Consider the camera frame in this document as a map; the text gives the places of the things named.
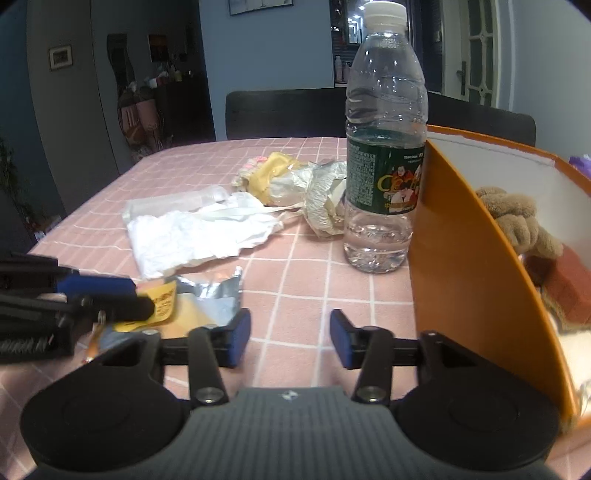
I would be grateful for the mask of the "cluttered dark shelf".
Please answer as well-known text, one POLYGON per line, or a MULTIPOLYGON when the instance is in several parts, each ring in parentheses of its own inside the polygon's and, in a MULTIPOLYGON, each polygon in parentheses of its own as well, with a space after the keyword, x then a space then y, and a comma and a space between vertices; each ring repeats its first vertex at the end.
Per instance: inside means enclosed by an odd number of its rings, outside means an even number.
POLYGON ((149 34, 149 58, 157 73, 139 82, 127 51, 127 36, 109 34, 107 56, 117 84, 117 120, 132 159, 174 146, 214 142, 211 100, 204 73, 177 67, 186 53, 172 54, 168 39, 149 34))

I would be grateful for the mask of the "clear plastic bag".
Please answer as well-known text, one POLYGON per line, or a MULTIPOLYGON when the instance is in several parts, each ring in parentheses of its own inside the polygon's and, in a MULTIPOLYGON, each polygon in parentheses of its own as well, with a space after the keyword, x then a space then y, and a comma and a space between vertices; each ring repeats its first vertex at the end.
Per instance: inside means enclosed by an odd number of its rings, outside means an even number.
POLYGON ((127 225, 140 216, 160 217, 172 211, 195 211, 228 197, 229 193, 224 187, 211 185, 197 191, 129 200, 122 210, 122 221, 127 225))

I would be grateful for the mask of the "black chair left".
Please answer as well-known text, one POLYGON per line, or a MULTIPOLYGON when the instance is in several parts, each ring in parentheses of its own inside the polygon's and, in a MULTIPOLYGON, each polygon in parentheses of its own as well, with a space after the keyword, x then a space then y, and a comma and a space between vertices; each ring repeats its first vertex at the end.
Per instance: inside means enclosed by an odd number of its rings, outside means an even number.
POLYGON ((344 88, 235 91, 226 96, 229 140, 346 136, 344 88))

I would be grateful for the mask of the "tan plush toy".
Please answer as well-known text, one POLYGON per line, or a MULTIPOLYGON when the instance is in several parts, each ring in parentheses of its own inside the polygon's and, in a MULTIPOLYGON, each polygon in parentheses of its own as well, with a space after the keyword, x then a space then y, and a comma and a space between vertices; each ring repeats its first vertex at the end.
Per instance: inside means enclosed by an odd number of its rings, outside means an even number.
POLYGON ((563 244, 538 222, 533 198, 508 193, 499 187, 482 187, 476 195, 517 255, 555 260, 563 254, 563 244))

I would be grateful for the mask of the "white crumpled cloth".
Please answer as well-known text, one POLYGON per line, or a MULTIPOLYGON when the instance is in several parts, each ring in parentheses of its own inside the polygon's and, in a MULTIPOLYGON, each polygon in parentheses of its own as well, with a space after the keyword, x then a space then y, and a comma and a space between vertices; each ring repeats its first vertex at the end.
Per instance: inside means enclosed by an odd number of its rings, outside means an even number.
POLYGON ((124 225, 141 277, 156 279, 266 243, 283 229, 277 212, 252 194, 238 192, 195 211, 140 216, 124 225))

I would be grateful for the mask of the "brown sponge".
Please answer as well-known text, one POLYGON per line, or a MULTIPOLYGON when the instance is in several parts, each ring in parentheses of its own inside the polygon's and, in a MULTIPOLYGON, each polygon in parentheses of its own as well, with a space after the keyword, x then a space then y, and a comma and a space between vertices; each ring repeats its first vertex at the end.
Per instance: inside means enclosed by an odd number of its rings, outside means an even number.
POLYGON ((528 256, 525 268, 563 330, 590 328, 590 270, 570 247, 554 260, 528 256))

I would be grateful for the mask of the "crumpled silver foil bag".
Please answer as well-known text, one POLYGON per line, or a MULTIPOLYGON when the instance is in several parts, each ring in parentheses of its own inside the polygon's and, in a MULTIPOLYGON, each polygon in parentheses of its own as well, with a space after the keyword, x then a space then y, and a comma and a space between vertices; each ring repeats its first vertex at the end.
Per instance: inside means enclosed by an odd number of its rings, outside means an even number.
POLYGON ((345 227, 346 162, 307 164, 270 181, 270 203, 300 206, 319 238, 339 236, 345 227))

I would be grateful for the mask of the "black chair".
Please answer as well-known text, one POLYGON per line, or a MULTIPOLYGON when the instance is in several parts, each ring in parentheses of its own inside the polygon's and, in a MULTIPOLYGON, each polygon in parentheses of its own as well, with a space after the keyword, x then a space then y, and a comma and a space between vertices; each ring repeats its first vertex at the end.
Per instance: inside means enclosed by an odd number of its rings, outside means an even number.
POLYGON ((346 136, 344 88, 235 91, 226 96, 229 140, 346 136))
POLYGON ((429 123, 536 146, 535 120, 526 114, 428 93, 429 123))

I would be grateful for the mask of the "yellow wet wipes pack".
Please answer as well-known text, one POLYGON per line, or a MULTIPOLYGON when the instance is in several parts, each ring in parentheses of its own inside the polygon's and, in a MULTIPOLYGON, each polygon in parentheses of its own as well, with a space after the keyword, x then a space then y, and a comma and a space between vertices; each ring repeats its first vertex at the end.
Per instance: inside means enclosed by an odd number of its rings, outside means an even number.
POLYGON ((155 311, 144 321, 128 321, 93 329, 86 360, 91 361, 133 334, 157 331, 164 339, 182 338, 197 327, 227 325, 242 308, 242 267, 186 273, 146 282, 138 294, 149 297, 155 311))

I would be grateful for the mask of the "wall mirror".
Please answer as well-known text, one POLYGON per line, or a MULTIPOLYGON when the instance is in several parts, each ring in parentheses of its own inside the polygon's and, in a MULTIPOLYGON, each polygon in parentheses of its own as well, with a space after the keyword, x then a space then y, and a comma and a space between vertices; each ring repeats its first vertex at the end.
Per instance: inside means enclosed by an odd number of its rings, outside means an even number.
POLYGON ((367 1, 329 0, 332 34, 339 34, 345 45, 358 46, 365 38, 363 12, 367 1))

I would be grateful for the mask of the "yellow snack bag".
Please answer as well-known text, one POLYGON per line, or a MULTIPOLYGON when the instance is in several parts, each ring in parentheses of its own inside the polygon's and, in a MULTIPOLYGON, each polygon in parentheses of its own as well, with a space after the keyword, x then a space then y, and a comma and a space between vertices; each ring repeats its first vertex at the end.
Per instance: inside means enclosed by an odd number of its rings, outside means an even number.
POLYGON ((311 166, 283 152, 250 158, 231 180, 233 190, 247 192, 266 206, 301 202, 311 179, 311 166))

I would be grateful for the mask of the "black chair right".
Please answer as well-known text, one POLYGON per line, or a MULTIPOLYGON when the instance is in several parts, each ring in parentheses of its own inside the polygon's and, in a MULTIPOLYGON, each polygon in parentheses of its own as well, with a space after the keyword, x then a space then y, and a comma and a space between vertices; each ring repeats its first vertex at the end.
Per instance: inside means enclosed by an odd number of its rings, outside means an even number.
POLYGON ((535 120, 526 114, 428 93, 429 123, 536 146, 535 120))

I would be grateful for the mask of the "small framed picture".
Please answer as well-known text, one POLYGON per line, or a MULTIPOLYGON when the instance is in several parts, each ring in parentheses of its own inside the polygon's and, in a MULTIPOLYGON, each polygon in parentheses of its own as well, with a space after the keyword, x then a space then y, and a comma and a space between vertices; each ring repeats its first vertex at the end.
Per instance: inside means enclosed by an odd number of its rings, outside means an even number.
POLYGON ((48 50, 48 55, 51 71, 71 67, 74 63, 70 45, 52 47, 48 50))

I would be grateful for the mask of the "clear plastic water bottle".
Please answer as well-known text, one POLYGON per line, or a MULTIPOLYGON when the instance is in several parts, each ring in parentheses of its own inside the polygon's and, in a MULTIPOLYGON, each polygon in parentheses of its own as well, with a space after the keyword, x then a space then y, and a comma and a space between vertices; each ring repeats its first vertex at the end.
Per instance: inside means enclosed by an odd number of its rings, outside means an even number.
POLYGON ((428 92, 404 5, 370 1, 346 88, 349 264, 385 274, 406 260, 424 171, 428 92))

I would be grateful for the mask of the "purple tissue pack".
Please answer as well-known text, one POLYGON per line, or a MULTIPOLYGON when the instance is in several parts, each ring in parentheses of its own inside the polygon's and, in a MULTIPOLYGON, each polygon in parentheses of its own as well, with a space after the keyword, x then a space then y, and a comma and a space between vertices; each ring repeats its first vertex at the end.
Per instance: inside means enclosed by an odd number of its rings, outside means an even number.
POLYGON ((584 176, 591 178, 591 156, 571 156, 569 164, 576 168, 584 176))

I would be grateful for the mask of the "white terry cloth mitt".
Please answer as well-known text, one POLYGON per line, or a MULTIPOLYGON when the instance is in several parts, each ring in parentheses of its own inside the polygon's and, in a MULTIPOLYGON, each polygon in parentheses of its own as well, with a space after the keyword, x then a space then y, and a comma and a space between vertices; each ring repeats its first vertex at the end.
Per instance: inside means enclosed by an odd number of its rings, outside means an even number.
POLYGON ((558 337, 574 386, 576 415, 568 423, 568 429, 573 430, 583 420, 590 419, 590 329, 567 329, 552 314, 549 315, 549 319, 558 337))

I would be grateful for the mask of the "orange storage box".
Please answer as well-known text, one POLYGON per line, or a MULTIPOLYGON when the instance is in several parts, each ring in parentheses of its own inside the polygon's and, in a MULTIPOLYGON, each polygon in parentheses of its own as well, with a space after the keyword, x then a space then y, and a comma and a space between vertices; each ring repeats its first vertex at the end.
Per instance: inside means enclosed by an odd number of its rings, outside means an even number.
POLYGON ((523 194, 541 226, 590 270, 590 181, 560 157, 493 136, 429 130, 410 250, 415 318, 546 394, 563 426, 575 391, 541 290, 477 197, 482 187, 523 194))

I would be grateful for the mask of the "white glass panel door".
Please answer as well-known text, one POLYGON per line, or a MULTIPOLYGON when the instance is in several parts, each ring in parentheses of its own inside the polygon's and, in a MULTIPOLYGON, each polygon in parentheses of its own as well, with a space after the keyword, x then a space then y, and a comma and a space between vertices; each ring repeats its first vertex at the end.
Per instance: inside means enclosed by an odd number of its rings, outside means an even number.
POLYGON ((503 0, 440 3, 445 96, 502 110, 514 102, 515 20, 503 0))

